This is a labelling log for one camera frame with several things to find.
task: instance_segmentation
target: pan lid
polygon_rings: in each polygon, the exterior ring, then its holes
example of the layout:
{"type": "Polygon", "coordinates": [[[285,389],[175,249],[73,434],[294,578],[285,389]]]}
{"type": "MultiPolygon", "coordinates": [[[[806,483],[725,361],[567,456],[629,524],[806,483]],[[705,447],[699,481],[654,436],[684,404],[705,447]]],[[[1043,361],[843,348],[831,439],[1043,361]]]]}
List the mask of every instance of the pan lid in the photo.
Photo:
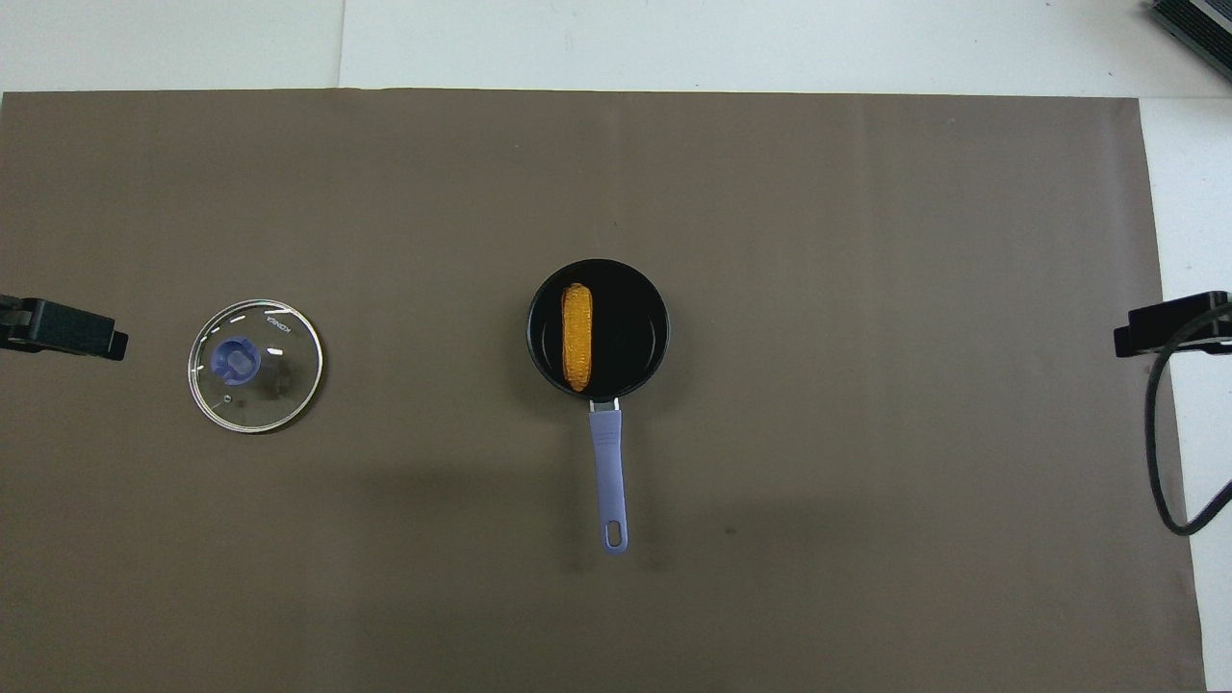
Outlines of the pan lid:
{"type": "Polygon", "coordinates": [[[241,301],[209,318],[188,354],[188,388],[218,425],[240,433],[278,428],[308,406],[324,351],[299,311],[241,301]]]}

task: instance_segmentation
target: blue lid knob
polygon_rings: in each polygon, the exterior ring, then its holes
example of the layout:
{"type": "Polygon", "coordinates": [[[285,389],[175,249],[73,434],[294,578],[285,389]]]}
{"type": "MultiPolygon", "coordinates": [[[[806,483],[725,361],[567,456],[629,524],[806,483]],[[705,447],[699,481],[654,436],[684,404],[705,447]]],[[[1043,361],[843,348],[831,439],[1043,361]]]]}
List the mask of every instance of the blue lid knob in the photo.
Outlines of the blue lid knob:
{"type": "Polygon", "coordinates": [[[214,349],[209,370],[227,385],[244,385],[261,369],[261,350],[245,337],[232,337],[214,349]]]}

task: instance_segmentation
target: purple handle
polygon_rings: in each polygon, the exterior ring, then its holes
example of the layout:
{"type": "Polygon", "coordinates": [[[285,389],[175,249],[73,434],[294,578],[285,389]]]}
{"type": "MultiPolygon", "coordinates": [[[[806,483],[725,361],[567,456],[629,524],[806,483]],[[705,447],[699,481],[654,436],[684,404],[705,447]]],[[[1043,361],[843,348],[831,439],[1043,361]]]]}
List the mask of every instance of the purple handle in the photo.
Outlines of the purple handle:
{"type": "Polygon", "coordinates": [[[595,478],[599,482],[599,535],[604,550],[620,555],[628,549],[625,520],[625,474],[620,464],[620,409],[590,412],[590,440],[595,444],[595,478]]]}

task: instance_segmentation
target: frying pan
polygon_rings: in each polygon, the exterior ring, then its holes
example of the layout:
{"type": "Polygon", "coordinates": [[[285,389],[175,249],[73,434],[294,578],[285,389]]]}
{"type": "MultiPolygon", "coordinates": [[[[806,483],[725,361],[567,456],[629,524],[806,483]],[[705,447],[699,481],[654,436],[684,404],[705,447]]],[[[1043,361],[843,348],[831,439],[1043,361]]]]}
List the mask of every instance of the frying pan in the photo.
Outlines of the frying pan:
{"type": "Polygon", "coordinates": [[[620,398],[654,375],[668,350],[668,308],[642,273],[616,260],[589,259],[557,270],[535,292],[526,319],[526,345],[543,377],[562,392],[590,402],[590,439],[599,487],[599,534],[604,550],[628,549],[625,475],[621,470],[620,398]],[[589,383],[574,392],[564,377],[561,297],[574,284],[593,301],[589,383]]]}

